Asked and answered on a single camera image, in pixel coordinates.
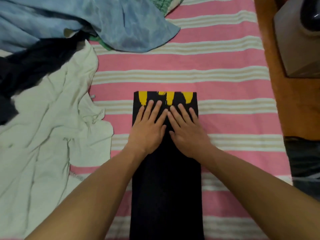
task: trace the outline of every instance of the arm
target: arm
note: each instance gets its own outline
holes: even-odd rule
[[[155,123],[161,101],[151,113],[152,105],[150,100],[144,114],[140,108],[124,149],[76,187],[27,240],[105,238],[134,172],[165,134],[167,110]]]
[[[177,148],[205,166],[234,194],[270,239],[314,240],[320,237],[320,203],[258,167],[210,143],[199,120],[184,107],[168,112]]]

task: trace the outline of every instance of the hand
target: hand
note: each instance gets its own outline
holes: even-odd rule
[[[155,123],[162,102],[159,100],[151,113],[153,103],[152,100],[149,101],[144,113],[144,106],[139,109],[126,145],[127,148],[141,153],[143,159],[159,147],[166,130],[166,125],[163,125],[163,123],[168,110],[165,109]]]
[[[183,105],[179,104],[178,108],[183,118],[174,106],[170,107],[171,113],[168,112],[169,121],[174,129],[174,132],[169,131],[171,139],[185,156],[198,161],[201,154],[207,152],[213,145],[207,133],[201,127],[195,111],[192,108],[189,109],[192,122]]]

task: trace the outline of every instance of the forearm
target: forearm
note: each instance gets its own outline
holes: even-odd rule
[[[143,157],[122,150],[74,189],[27,239],[104,239]]]
[[[234,194],[270,239],[317,239],[320,203],[215,147],[198,160]]]

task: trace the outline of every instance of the finger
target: finger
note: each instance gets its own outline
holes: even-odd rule
[[[142,115],[143,115],[143,111],[144,111],[144,106],[142,105],[138,111],[137,117],[136,117],[136,121],[134,122],[134,124],[138,124],[141,119],[142,119]]]
[[[158,118],[157,122],[155,123],[157,126],[161,126],[163,125],[164,121],[166,120],[166,117],[167,117],[167,114],[168,114],[168,110],[165,109],[162,114],[160,115],[160,117]]]
[[[176,141],[176,135],[175,135],[175,133],[174,133],[172,130],[170,130],[170,131],[169,131],[169,134],[170,134],[170,137],[171,137],[173,143],[176,144],[176,143],[175,143],[175,141]]]
[[[153,100],[150,100],[148,102],[148,105],[146,107],[146,111],[144,111],[143,117],[142,117],[142,121],[147,121],[149,119],[150,113],[151,113],[151,109],[152,109],[152,105],[153,105]]]
[[[185,126],[186,122],[183,120],[183,118],[181,117],[181,115],[178,113],[178,111],[176,110],[176,108],[174,106],[170,107],[171,113],[174,116],[174,118],[176,119],[176,121],[178,122],[178,124],[180,125],[180,127]]]
[[[164,137],[164,135],[165,135],[166,128],[167,128],[167,126],[166,126],[165,124],[161,127],[161,131],[160,131],[161,139],[162,139],[162,138]]]
[[[150,118],[149,118],[149,121],[154,123],[156,118],[157,118],[157,115],[159,113],[159,110],[161,108],[161,105],[162,105],[162,101],[161,100],[158,100],[158,102],[155,104],[155,107],[150,115]]]
[[[170,124],[172,125],[172,128],[174,129],[174,131],[177,132],[180,129],[180,126],[178,125],[178,123],[174,119],[174,116],[172,115],[172,113],[170,113],[169,111],[168,111],[168,119],[169,119]]]
[[[189,108],[189,112],[191,114],[191,117],[192,117],[192,120],[193,120],[194,124],[200,125],[199,119],[198,119],[194,109],[193,108]]]
[[[182,104],[178,104],[178,108],[180,109],[180,111],[182,113],[182,117],[183,117],[184,121],[187,124],[192,123],[190,116],[189,116],[188,112],[186,111],[186,109],[184,108],[184,106]]]

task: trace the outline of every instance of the bedsheet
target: bedsheet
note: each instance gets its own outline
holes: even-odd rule
[[[197,92],[199,120],[213,144],[291,184],[254,1],[184,0],[167,20],[181,31],[144,54],[92,43],[99,67],[90,94],[114,128],[112,156],[126,144],[135,91]],[[71,167],[78,174],[94,170]],[[131,194],[129,185],[107,239],[129,238]],[[206,239],[267,238],[205,168],[202,210]]]

